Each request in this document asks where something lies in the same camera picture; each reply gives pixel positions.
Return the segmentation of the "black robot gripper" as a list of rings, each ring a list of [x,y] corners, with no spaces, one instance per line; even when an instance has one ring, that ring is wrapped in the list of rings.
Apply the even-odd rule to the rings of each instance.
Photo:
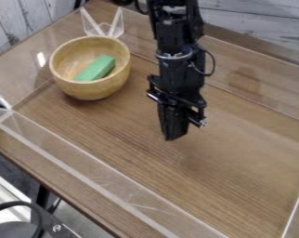
[[[196,46],[186,46],[176,54],[159,50],[156,58],[160,72],[148,77],[148,96],[158,103],[166,140],[174,140],[187,134],[190,124],[206,125],[207,101],[200,93],[206,52]]]

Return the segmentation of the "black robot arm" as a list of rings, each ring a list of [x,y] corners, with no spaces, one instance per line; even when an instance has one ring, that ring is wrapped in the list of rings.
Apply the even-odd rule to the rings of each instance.
[[[159,73],[148,76],[148,97],[158,103],[164,137],[175,140],[190,126],[204,125],[203,17],[198,0],[148,0],[148,11],[159,60]]]

